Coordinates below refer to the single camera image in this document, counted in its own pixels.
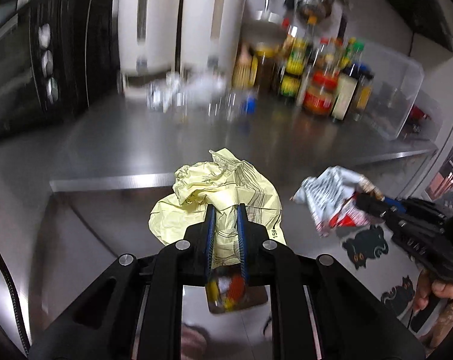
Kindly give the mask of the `person's right hand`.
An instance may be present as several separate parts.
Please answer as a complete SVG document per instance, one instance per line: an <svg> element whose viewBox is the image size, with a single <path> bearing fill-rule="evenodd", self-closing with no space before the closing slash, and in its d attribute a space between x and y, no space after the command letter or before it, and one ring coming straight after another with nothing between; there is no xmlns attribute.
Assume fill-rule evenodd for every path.
<svg viewBox="0 0 453 360"><path fill-rule="evenodd" d="M414 295L414 314L427 307L431 294L440 299L453 300L453 282L446 283L441 280L435 280L429 271L422 270L418 277L417 289Z"/></svg>

